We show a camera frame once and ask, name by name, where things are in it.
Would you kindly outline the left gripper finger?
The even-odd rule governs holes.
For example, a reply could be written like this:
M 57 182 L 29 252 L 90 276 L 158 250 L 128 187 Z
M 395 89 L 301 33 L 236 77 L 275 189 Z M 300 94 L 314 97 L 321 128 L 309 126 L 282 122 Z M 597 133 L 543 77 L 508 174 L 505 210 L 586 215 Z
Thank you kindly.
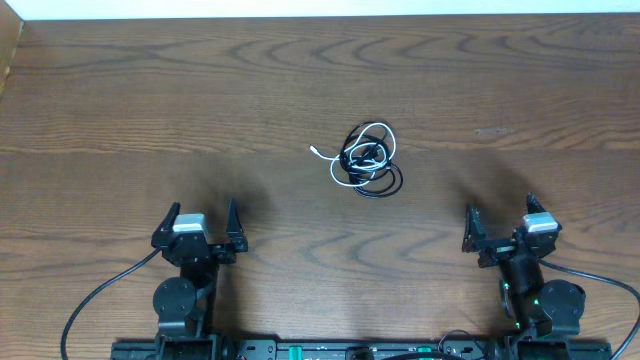
M 234 199 L 229 202 L 226 234 L 235 252 L 248 251 L 248 240 L 241 225 Z
M 180 213 L 180 203 L 174 202 L 167 215 L 152 234 L 153 245 L 170 245 L 174 239 L 173 225 Z

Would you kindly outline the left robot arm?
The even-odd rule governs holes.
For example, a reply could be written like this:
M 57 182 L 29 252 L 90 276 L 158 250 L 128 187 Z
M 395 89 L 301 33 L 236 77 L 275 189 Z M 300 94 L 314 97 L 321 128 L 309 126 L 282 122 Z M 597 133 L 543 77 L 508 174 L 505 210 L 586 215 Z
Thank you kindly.
M 229 202 L 226 235 L 226 242 L 212 242 L 205 216 L 182 214 L 177 202 L 152 234 L 151 246 L 180 270 L 177 277 L 163 281 L 153 295 L 158 315 L 153 359 L 237 357 L 237 342 L 213 329 L 219 269 L 235 263 L 237 255 L 248 250 L 235 201 Z

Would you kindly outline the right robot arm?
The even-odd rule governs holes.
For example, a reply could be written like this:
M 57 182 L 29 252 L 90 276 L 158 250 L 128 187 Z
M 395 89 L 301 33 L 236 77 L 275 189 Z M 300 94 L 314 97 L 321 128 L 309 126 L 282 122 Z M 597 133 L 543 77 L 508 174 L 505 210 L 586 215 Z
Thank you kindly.
M 481 223 L 480 211 L 466 206 L 461 250 L 478 255 L 481 268 L 498 267 L 505 314 L 518 332 L 490 341 L 487 359 L 569 359 L 569 338 L 580 333 L 584 290 L 565 280 L 546 281 L 540 263 L 555 250 L 561 224 L 533 194 L 526 196 L 522 224 L 506 238 L 491 239 Z

